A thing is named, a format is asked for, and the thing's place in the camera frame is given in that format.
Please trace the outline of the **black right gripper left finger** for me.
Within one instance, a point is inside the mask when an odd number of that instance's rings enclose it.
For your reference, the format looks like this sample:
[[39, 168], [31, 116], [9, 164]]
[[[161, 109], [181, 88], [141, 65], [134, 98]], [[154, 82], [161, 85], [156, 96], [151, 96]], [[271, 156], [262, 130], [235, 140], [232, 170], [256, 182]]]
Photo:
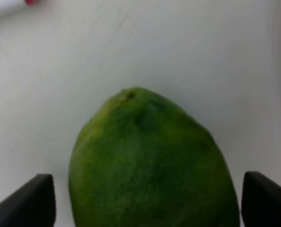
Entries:
[[38, 174], [0, 202], [0, 227], [53, 227], [56, 197], [51, 174]]

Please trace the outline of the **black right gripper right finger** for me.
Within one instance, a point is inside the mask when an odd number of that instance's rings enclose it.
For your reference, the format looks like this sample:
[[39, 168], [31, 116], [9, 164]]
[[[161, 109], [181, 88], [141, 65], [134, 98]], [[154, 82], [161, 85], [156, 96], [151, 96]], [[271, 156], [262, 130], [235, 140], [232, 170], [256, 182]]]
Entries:
[[247, 171], [241, 214], [246, 227], [281, 227], [281, 186], [260, 172]]

